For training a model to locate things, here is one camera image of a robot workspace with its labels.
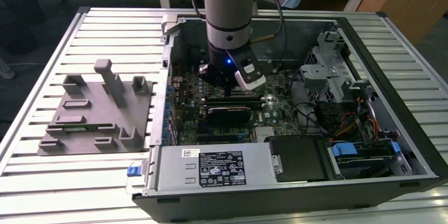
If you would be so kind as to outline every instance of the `white label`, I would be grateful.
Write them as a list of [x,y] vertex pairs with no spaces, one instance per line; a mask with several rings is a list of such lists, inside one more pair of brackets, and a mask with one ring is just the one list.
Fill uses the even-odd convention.
[[202,152],[202,149],[182,149],[182,156],[183,157],[199,157],[199,153]]
[[255,71],[254,64],[247,65],[247,66],[245,67],[245,71],[246,71],[247,73],[253,73],[253,72]]
[[238,175],[238,176],[235,176],[234,179],[235,179],[235,180],[245,179],[245,175]]

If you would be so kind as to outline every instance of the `white table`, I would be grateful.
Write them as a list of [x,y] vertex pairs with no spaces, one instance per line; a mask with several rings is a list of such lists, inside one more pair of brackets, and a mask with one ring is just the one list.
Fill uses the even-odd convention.
[[[31,95],[0,143],[2,223],[118,223],[157,224],[126,192],[127,167],[149,157],[141,153],[37,156],[65,89],[69,73],[87,81],[101,80],[94,72],[98,58],[110,58],[122,80],[137,73],[157,82],[165,53],[161,43],[162,17],[194,14],[186,9],[93,8],[77,14],[50,59]],[[277,11],[261,11],[275,16]],[[387,18],[375,13],[286,12],[286,16],[347,17],[390,78],[438,150],[448,160],[448,85]],[[362,77],[361,65],[351,57]],[[158,96],[158,85],[154,87]],[[159,108],[154,99],[151,118]],[[442,186],[405,195],[378,207],[293,215],[238,218],[207,223],[446,223],[448,190]]]

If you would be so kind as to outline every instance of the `orange wire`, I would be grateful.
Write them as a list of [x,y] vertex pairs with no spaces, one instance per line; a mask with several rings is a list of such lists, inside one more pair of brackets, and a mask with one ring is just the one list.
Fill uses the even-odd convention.
[[342,118],[342,127],[345,126],[345,119],[349,115],[351,114],[357,114],[355,112],[347,112],[345,115],[343,115],[343,118]]
[[370,117],[369,117],[369,120],[373,122],[373,124],[374,124],[374,133],[375,133],[375,137],[377,137],[377,139],[379,139],[379,131],[381,131],[381,127],[379,127],[379,125],[378,125],[378,122],[374,120],[374,119],[371,119]]

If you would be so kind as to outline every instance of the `warning label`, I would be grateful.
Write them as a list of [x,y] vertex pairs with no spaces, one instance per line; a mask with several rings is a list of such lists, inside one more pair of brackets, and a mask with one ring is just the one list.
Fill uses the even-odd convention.
[[199,154],[202,187],[246,185],[243,152]]

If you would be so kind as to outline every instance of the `floor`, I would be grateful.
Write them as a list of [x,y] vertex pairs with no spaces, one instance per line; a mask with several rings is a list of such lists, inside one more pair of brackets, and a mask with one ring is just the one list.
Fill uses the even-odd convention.
[[[69,0],[66,3],[61,0],[38,1],[47,16],[45,22],[31,27],[39,47],[29,54],[21,56],[13,56],[0,48],[0,57],[13,65],[11,68],[17,72],[17,77],[13,80],[0,78],[0,140],[9,130],[10,122],[15,119],[22,104],[27,99],[79,6],[161,7],[159,0]],[[190,0],[171,1],[173,8],[191,8]],[[274,9],[274,7],[270,3],[259,4],[261,9]],[[448,72],[445,71],[448,67],[448,61],[445,58],[448,56],[447,32],[448,18],[443,18],[418,47],[446,81],[448,81]]]

